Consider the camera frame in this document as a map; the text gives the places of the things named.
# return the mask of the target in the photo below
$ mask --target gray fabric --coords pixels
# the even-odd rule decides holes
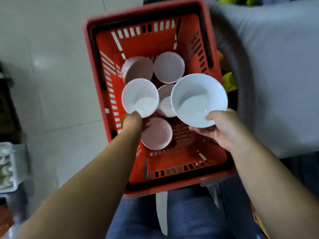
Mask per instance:
[[[207,1],[244,123],[280,158],[318,151],[319,0],[251,8]]]

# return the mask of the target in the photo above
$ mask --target pink bowl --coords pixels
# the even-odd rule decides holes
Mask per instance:
[[[121,69],[122,79],[126,85],[138,78],[151,80],[154,73],[154,64],[148,57],[134,56],[127,59]]]
[[[161,150],[172,140],[171,125],[163,118],[150,118],[151,126],[142,133],[142,143],[149,149]]]

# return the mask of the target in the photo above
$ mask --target person's right hand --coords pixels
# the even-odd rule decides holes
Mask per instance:
[[[214,119],[215,125],[207,128],[189,126],[189,129],[215,139],[221,147],[229,152],[243,139],[243,136],[250,133],[236,112],[229,108],[227,111],[212,111],[206,116],[206,119]]]

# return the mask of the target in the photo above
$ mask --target tiled floor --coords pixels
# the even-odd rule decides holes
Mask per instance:
[[[142,3],[0,0],[0,61],[32,163],[30,213],[107,145],[82,23]]]

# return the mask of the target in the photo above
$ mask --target jeans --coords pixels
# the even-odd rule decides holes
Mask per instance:
[[[168,192],[167,232],[161,232],[154,194],[122,198],[106,238],[234,238],[208,190],[199,185]]]

